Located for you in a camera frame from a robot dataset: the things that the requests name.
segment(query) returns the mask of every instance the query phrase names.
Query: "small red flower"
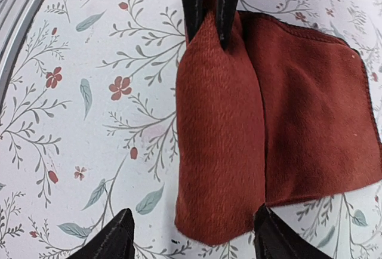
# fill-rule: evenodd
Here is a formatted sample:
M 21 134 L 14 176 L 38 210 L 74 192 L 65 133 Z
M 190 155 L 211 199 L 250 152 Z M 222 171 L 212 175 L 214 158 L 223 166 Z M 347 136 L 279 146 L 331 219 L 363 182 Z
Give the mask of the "small red flower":
M 326 14 L 331 17 L 334 17 L 333 10 L 330 10 L 329 8 L 326 8 Z
M 133 147 L 131 150 L 130 150 L 130 157 L 132 159 L 137 159 L 138 157 L 138 149 L 136 147 Z
M 118 76 L 114 80 L 114 84 L 109 85 L 109 90 L 113 92 L 114 94 L 112 95 L 112 100 L 113 101 L 118 101 L 122 94 L 123 95 L 128 95 L 131 93 L 131 88 L 129 87 L 130 85 L 130 78 L 126 77 L 122 80 L 121 76 Z
M 87 171 L 86 168 L 81 168 L 79 169 L 79 166 L 76 166 L 76 171 L 74 172 L 74 178 L 78 178 L 79 177 L 79 180 L 83 180 L 85 175 L 84 175 L 84 172 Z
M 378 82 L 378 75 L 377 75 L 375 72 L 373 72 L 373 73 L 371 74 L 371 76 L 372 76 L 372 79 L 373 79 L 374 81 Z
M 295 17 L 297 20 L 301 20 L 302 22 L 306 22 L 306 16 L 301 12 L 297 12 L 295 14 Z
M 54 89 L 58 82 L 60 82 L 62 80 L 62 75 L 60 74 L 61 72 L 61 67 L 56 67 L 53 71 L 53 73 L 51 72 L 48 72 L 47 75 L 46 75 L 46 78 L 48 79 L 47 80 L 47 88 L 52 88 Z
M 48 172 L 49 179 L 56 184 L 58 182 L 58 177 L 56 176 L 54 171 L 49 171 Z
M 128 4 L 126 2 L 121 2 L 120 4 L 118 4 L 120 9 L 122 10 L 127 10 L 129 8 Z

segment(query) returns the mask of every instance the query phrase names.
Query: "floral pattern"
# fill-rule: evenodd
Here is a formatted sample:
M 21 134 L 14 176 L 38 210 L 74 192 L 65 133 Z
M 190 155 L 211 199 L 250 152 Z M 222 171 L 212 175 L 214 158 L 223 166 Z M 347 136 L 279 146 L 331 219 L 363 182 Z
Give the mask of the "floral pattern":
M 239 0 L 239 9 L 357 49 L 382 132 L 382 0 Z M 185 49 L 181 0 L 44 0 L 0 111 L 0 258 L 67 258 L 125 207 L 136 259 L 255 258 L 253 233 L 204 246 L 174 227 Z M 378 259 L 381 189 L 275 211 L 332 258 Z

